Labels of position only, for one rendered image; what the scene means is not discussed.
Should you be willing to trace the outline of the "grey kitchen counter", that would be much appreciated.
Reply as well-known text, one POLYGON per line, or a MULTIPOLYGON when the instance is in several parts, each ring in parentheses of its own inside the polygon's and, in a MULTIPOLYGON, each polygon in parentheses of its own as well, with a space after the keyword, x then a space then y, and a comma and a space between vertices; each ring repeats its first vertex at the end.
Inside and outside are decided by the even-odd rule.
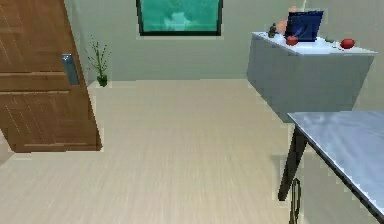
POLYGON ((281 34, 251 36, 247 78, 284 122, 292 112, 350 111, 376 53, 319 37, 289 46, 281 34))

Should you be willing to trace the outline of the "green house plant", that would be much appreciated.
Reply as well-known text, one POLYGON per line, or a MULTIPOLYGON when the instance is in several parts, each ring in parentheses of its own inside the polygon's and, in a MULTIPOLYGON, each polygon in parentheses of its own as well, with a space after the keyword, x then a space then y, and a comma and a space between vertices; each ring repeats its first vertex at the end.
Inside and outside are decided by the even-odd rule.
POLYGON ((95 39, 94 36, 91 36, 89 41, 90 50, 86 50, 87 59, 89 64, 97 73, 96 80, 101 87, 106 87, 108 84, 108 59, 111 55, 111 52, 107 50, 107 45, 102 45, 99 41, 95 39))

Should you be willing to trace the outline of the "grey metal table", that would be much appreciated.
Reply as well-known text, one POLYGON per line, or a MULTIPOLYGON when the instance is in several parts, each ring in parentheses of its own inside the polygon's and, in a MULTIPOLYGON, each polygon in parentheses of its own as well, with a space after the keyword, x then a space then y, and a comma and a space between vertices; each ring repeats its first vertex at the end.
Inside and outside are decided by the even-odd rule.
POLYGON ((380 224, 384 224, 384 111, 293 112, 294 131, 278 199, 284 201, 311 146, 380 224))

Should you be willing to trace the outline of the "brown wooden room door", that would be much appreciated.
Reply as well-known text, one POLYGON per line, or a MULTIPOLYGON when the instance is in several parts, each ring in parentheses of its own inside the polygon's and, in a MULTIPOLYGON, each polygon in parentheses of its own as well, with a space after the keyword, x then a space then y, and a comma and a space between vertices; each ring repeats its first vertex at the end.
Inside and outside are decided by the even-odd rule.
POLYGON ((101 149, 64 0, 0 0, 0 131, 15 153, 101 149))

